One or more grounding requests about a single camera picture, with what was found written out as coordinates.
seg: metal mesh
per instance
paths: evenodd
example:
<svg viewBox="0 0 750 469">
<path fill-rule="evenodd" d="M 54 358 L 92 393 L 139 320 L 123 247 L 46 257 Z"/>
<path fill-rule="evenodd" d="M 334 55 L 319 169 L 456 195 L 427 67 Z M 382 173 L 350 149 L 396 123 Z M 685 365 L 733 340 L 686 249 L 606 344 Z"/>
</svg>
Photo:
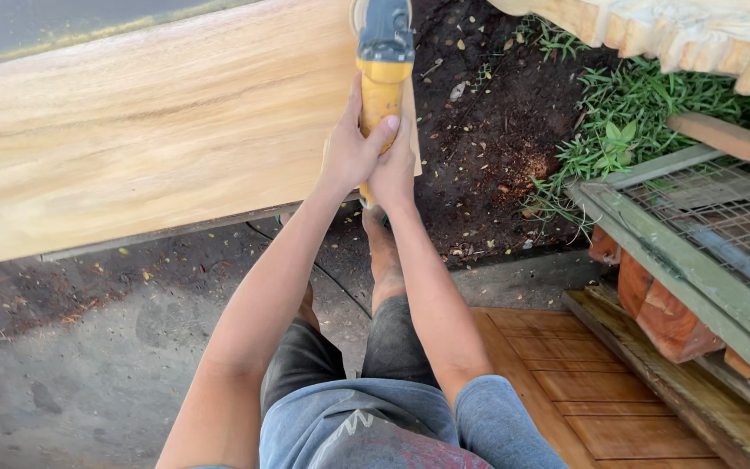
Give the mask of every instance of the metal mesh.
<svg viewBox="0 0 750 469">
<path fill-rule="evenodd" d="M 750 163 L 723 156 L 621 190 L 750 287 Z"/>
</svg>

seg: shorts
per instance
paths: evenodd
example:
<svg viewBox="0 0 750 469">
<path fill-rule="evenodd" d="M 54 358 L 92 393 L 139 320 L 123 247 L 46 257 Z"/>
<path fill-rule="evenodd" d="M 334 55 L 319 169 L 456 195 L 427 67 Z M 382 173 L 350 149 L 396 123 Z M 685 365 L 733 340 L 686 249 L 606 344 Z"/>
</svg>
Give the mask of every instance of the shorts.
<svg viewBox="0 0 750 469">
<path fill-rule="evenodd" d="M 439 388 L 430 361 L 412 327 L 405 294 L 384 300 L 369 325 L 361 378 L 407 380 Z M 294 318 L 265 372 L 263 418 L 275 402 L 304 388 L 346 379 L 343 355 L 310 324 Z"/>
</svg>

